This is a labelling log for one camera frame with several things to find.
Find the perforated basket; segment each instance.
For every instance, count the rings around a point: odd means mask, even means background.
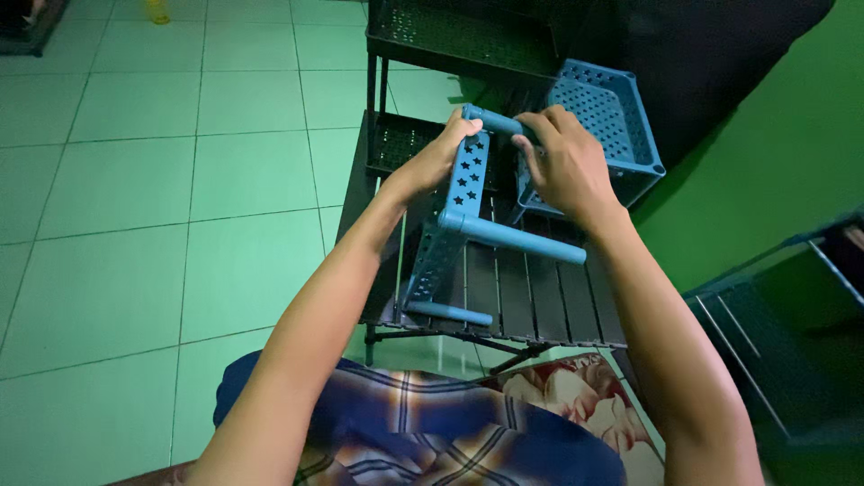
[[[633,204],[666,173],[633,73],[568,59],[558,72],[548,103],[560,104],[575,114],[603,145],[613,189],[624,206]],[[531,189],[530,174],[521,157],[517,183],[523,210],[561,214]]]

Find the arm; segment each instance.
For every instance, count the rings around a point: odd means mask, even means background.
[[[410,199],[447,176],[459,142],[481,125],[454,111],[444,132],[381,185],[279,318],[189,484],[291,483],[314,404],[360,318],[384,242]]]
[[[667,444],[667,484],[763,484],[753,429],[732,377],[648,252],[609,182],[603,148],[561,106],[519,120],[546,153],[516,136],[535,187],[599,247],[630,356],[651,389]]]

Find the hand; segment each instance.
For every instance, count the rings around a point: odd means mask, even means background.
[[[525,154],[534,188],[548,204],[596,235],[607,221],[626,214],[609,182],[603,146],[561,105],[540,113],[522,113],[544,150],[523,135],[512,142]]]
[[[462,139],[483,128],[482,121],[465,120],[461,114],[461,108],[453,110],[444,132],[393,172],[384,184],[397,189],[406,202],[415,195],[430,192],[437,187],[439,182],[450,175],[456,149]]]

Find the forearm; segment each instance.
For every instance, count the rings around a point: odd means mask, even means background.
[[[359,320],[381,250],[406,204],[397,188],[382,186],[300,289],[201,456],[193,483],[290,483],[314,404]]]
[[[737,476],[735,483],[742,483],[738,480],[744,478],[760,479],[753,432],[738,389],[702,326],[639,238],[626,211],[622,208],[615,221],[593,235],[593,240],[607,262],[629,355],[639,377],[652,391],[650,405],[658,412],[664,429],[670,464],[694,464],[699,458],[712,457],[702,472],[714,473],[715,480],[742,471],[745,475]],[[709,454],[693,456],[698,449]],[[752,467],[746,467],[753,461],[755,474]],[[738,468],[728,468],[727,464],[737,464]],[[711,471],[712,467],[721,470]],[[674,476],[667,475],[667,480],[676,479]]]

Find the floor tile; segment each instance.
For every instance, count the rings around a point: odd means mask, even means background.
[[[104,20],[66,20],[51,34],[42,57],[7,55],[0,57],[3,74],[89,73]]]
[[[171,464],[197,459],[213,436],[216,388],[225,368],[264,347],[272,328],[218,337],[180,347]]]
[[[453,74],[431,69],[393,71],[388,82],[399,114],[406,117],[444,123],[463,101],[459,79]]]
[[[347,359],[364,362],[363,333],[365,326],[358,326],[354,331],[343,354]],[[476,380],[484,376],[473,343],[450,336],[385,339],[375,343],[373,358],[372,368],[422,370],[461,380]]]
[[[195,134],[200,73],[91,74],[71,141]]]
[[[171,21],[204,22],[206,8],[206,0],[168,0],[165,2],[165,10]],[[142,0],[117,0],[111,18],[114,20],[149,20],[145,3]]]
[[[366,26],[366,15],[360,2],[334,2],[333,0],[291,0],[294,24]]]
[[[294,31],[300,69],[359,69],[365,74],[365,27],[295,25]]]
[[[168,466],[177,349],[0,381],[7,484],[104,484]]]
[[[315,206],[306,131],[198,137],[192,221]]]
[[[342,217],[342,206],[320,208],[321,234],[324,236],[324,251],[330,253],[336,246],[336,234],[339,232],[339,220]]]
[[[182,341],[275,325],[323,259],[315,209],[192,223]]]
[[[207,20],[291,23],[287,0],[210,0]]]
[[[319,206],[339,206],[345,201],[359,134],[357,128],[309,131]]]
[[[310,129],[359,127],[366,108],[366,71],[301,71]],[[379,90],[375,90],[378,109]],[[388,110],[393,109],[388,99]]]
[[[0,244],[36,236],[62,145],[0,149]]]
[[[188,221],[194,137],[69,144],[39,238]]]
[[[30,255],[30,245],[32,244],[19,243],[0,246],[0,348],[3,346],[3,335],[15,303],[15,295],[21,285],[24,266]]]
[[[186,225],[37,241],[0,377],[177,343]]]
[[[114,0],[70,0],[63,20],[103,20],[111,16]]]
[[[304,128],[296,71],[204,73],[199,135]]]
[[[289,23],[210,22],[205,71],[297,69],[294,28]]]
[[[112,20],[93,72],[200,71],[203,46],[203,22]]]
[[[0,77],[0,147],[63,144],[86,74]]]

